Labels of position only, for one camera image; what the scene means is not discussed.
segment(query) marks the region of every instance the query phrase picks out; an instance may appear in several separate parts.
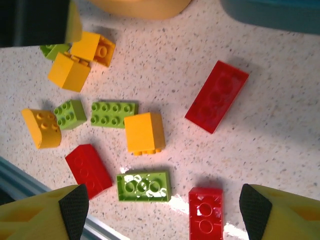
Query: black rubber pad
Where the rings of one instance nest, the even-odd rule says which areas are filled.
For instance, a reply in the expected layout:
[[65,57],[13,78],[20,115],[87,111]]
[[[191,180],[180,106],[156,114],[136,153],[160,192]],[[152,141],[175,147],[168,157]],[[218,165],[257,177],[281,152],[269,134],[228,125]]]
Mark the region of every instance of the black rubber pad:
[[59,201],[62,219],[70,240],[79,240],[89,209],[87,188],[79,185]]
[[0,206],[4,204],[9,204],[14,202],[15,200],[5,191],[0,188]]
[[0,47],[63,44],[70,0],[1,0]]
[[252,186],[244,184],[239,204],[249,239],[261,240],[268,224],[272,203]]

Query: speckled countertop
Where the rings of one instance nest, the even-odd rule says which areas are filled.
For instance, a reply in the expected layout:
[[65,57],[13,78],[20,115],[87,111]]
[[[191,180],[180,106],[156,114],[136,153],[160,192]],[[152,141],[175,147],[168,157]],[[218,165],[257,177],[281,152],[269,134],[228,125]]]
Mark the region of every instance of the speckled countertop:
[[[52,66],[38,47],[0,49],[0,155],[52,189],[75,184],[64,159],[92,143],[109,173],[169,170],[169,203],[119,202],[113,186],[89,212],[132,240],[186,240],[188,192],[224,189],[225,239],[247,239],[239,210],[244,183],[320,200],[320,36],[245,25],[219,1],[194,0],[164,21],[110,16],[77,1],[84,29],[116,42],[111,67],[94,64],[80,94],[47,79]],[[214,134],[184,119],[217,60],[250,77]],[[20,111],[53,110],[80,98],[87,116],[98,99],[137,100],[162,113],[166,148],[127,153],[122,129],[84,125],[62,132],[61,146],[36,150]]]

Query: green 2x4 brick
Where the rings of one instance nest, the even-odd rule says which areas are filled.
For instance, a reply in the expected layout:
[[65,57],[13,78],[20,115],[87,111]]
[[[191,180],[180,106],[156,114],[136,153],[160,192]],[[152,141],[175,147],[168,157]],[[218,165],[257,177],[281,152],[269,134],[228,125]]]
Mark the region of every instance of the green 2x4 brick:
[[125,117],[138,113],[138,104],[133,102],[94,102],[91,106],[91,126],[125,128]]
[[54,109],[56,123],[61,130],[74,129],[87,121],[87,117],[80,100],[69,100]]
[[144,172],[116,176],[119,201],[169,202],[171,199],[168,172]]

